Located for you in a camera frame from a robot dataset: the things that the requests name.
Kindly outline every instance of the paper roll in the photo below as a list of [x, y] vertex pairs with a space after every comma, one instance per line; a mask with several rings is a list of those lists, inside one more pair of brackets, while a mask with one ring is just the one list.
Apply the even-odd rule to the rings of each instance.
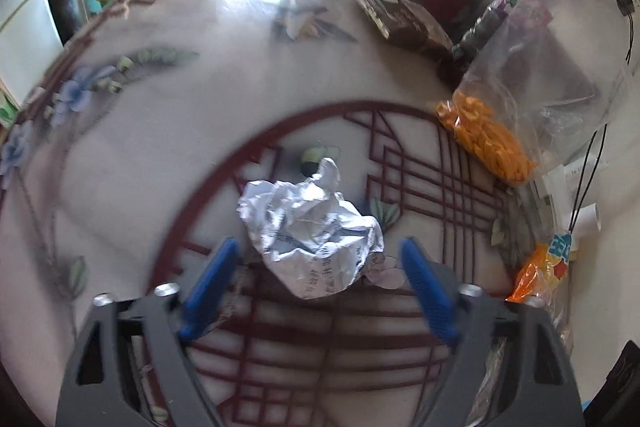
[[599, 232], [602, 228], [600, 222], [600, 211], [598, 210], [598, 204], [593, 203], [589, 206], [584, 206], [578, 213], [578, 219], [575, 222], [573, 236], [576, 239], [580, 239], [585, 235]]

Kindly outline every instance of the metal screw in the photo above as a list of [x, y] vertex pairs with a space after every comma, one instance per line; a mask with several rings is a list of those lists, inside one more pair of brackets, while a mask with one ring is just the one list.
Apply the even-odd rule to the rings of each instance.
[[545, 301], [543, 301], [542, 298], [538, 297], [537, 295], [530, 295], [529, 297], [524, 299], [524, 303], [527, 306], [533, 306], [534, 308], [545, 307]]
[[475, 284], [461, 284], [458, 291], [469, 297], [480, 297], [484, 293], [484, 290]]
[[96, 295], [94, 297], [94, 306], [106, 306], [107, 304], [111, 304], [113, 302], [113, 296], [108, 293], [101, 293], [100, 295]]
[[175, 282], [166, 282], [159, 286], [156, 286], [154, 289], [154, 294], [158, 297], [166, 297], [167, 295], [173, 295], [174, 293], [178, 293], [180, 291], [180, 286]]

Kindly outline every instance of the ziplock bag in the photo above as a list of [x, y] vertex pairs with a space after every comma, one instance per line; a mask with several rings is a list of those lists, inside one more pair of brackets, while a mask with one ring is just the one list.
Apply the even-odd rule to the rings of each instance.
[[625, 20], [595, 0], [520, 0], [436, 112], [512, 186], [568, 160], [629, 86]]

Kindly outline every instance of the printed flower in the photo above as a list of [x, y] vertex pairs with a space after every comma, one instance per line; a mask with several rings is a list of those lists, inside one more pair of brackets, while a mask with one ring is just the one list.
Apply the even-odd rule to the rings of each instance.
[[2, 176], [2, 190], [7, 190], [14, 171], [29, 154], [29, 137], [33, 129], [33, 122], [27, 121], [12, 127], [9, 138], [0, 152], [0, 176]]
[[69, 112], [82, 112], [91, 103], [92, 88], [98, 80], [116, 71], [114, 66], [94, 70], [88, 66], [78, 68], [71, 79], [62, 84], [62, 89], [54, 95], [55, 106], [50, 117], [52, 127], [60, 126]]

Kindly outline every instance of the black cable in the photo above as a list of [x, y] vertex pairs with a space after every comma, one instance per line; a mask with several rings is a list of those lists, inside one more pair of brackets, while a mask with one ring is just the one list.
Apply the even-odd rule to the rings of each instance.
[[[628, 52], [626, 52], [626, 57], [625, 57], [627, 66], [631, 64], [631, 52], [633, 51], [633, 48], [634, 48], [634, 19], [631, 16], [631, 13], [628, 14], [628, 17], [629, 17], [629, 50]], [[593, 136], [591, 136], [591, 141], [589, 142], [589, 146], [587, 147], [587, 154], [584, 156], [584, 163], [582, 164], [582, 172], [580, 173], [580, 181], [578, 181], [578, 189], [575, 193], [574, 209], [571, 212], [571, 220], [569, 222], [570, 233], [573, 233], [574, 231], [575, 224], [578, 221], [578, 214], [580, 214], [580, 208], [582, 207], [582, 204], [584, 203], [584, 198], [587, 196], [587, 192], [591, 187], [591, 182], [593, 181], [593, 177], [595, 176], [596, 170], [598, 169], [598, 165], [600, 163], [600, 158], [602, 158], [602, 150], [604, 149], [604, 140], [607, 136], [607, 124], [604, 124], [602, 128], [602, 141], [600, 142], [600, 150], [598, 151], [598, 156], [596, 156], [596, 161], [593, 165], [593, 171], [591, 171], [591, 176], [589, 176], [589, 181], [587, 182], [587, 186], [585, 187], [584, 192], [582, 193], [582, 197], [580, 197], [582, 180], [584, 179], [584, 172], [587, 169], [587, 163], [589, 161], [589, 153], [591, 152], [591, 146], [593, 145], [593, 141], [595, 140], [597, 133], [598, 131], [593, 133]]]

